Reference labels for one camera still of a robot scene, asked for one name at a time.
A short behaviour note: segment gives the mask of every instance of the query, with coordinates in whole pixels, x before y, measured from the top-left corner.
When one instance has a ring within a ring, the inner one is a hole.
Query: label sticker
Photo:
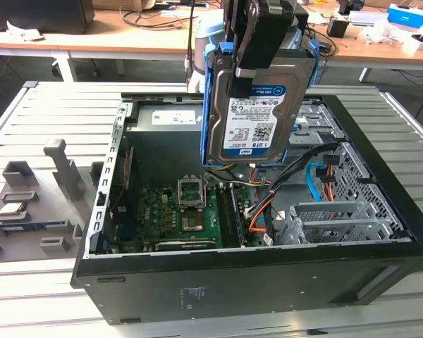
[[[252,154],[252,149],[241,149],[240,155],[250,155]]]
[[[3,227],[2,229],[5,231],[20,231],[23,230],[23,227]]]
[[[228,105],[224,149],[246,151],[269,148],[276,129],[274,109],[285,98],[284,86],[252,86],[249,99],[231,98]]]
[[[195,125],[195,111],[155,111],[152,113],[153,125]]]
[[[273,239],[270,236],[268,236],[267,233],[265,233],[263,235],[263,242],[265,242],[267,246],[272,246],[273,245]]]
[[[281,210],[277,213],[276,220],[285,220],[285,210]]]

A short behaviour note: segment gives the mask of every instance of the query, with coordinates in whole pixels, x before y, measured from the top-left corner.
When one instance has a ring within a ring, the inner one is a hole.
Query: paper
[[[309,18],[307,19],[307,23],[311,23],[313,25],[324,25],[325,23],[327,23],[327,20],[319,12],[309,12]]]
[[[39,30],[23,30],[22,28],[13,26],[9,23],[9,21],[6,21],[6,24],[8,25],[8,30],[6,31],[8,34],[15,37],[20,37],[25,41],[36,41],[44,39],[44,37],[39,33]]]

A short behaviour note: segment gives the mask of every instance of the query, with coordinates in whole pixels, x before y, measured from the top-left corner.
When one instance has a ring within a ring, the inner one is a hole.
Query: small black box
[[[338,20],[331,18],[329,25],[327,26],[327,35],[330,37],[344,37],[346,32],[346,27],[350,22],[347,20]]]

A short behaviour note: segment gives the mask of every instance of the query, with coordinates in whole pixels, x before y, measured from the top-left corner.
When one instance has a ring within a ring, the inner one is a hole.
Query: hard drive label
[[[277,124],[273,112],[285,94],[284,86],[253,86],[249,99],[231,99],[224,149],[240,149],[238,155],[244,156],[251,149],[269,148]]]

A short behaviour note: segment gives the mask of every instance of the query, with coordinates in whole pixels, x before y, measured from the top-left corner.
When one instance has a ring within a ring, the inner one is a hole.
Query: cpu chip
[[[182,231],[202,231],[204,229],[204,216],[199,211],[186,211],[182,214]]]

